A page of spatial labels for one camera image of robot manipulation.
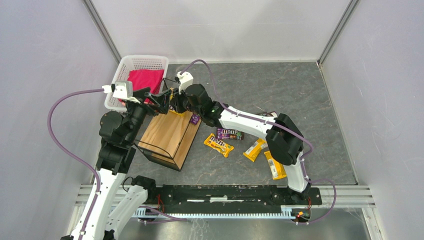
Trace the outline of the yellow candy bag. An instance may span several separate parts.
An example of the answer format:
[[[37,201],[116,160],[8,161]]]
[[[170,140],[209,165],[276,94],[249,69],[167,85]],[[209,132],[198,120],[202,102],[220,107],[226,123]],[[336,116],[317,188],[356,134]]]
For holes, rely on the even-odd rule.
[[[267,163],[269,165],[272,179],[273,180],[280,180],[287,177],[286,171],[281,163],[276,161],[270,151],[264,152],[264,155],[266,157]]]
[[[204,145],[218,151],[225,158],[227,158],[231,151],[234,150],[234,147],[228,143],[225,143],[221,139],[217,138],[213,133],[211,133],[203,142]]]
[[[179,92],[177,88],[170,89],[171,95],[169,99],[169,107],[170,110],[175,112],[176,114],[183,114],[187,111],[187,97]]]
[[[264,139],[258,138],[251,147],[243,152],[243,156],[248,160],[255,162],[261,151],[267,147],[267,142]]]

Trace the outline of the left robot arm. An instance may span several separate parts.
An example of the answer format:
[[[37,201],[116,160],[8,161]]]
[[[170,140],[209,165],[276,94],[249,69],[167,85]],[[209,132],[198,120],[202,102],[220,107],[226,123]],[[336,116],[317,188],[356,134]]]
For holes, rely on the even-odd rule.
[[[173,94],[166,90],[150,93],[150,88],[135,93],[116,84],[103,86],[106,93],[124,92],[127,113],[105,113],[100,120],[101,148],[95,166],[94,184],[79,222],[64,240],[117,240],[136,210],[156,193],[155,180],[136,176],[123,200],[113,208],[116,193],[125,181],[134,159],[135,138],[147,115],[166,114]]]

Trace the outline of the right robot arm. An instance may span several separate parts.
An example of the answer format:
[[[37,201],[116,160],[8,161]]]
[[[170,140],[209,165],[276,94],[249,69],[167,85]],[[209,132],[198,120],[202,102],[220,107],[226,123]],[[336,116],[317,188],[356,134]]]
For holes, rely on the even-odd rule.
[[[237,130],[266,141],[272,158],[283,165],[291,194],[306,199],[311,188],[303,164],[307,140],[288,115],[266,117],[237,110],[212,100],[201,84],[173,89],[170,105],[178,113],[190,111],[200,116],[210,127]]]

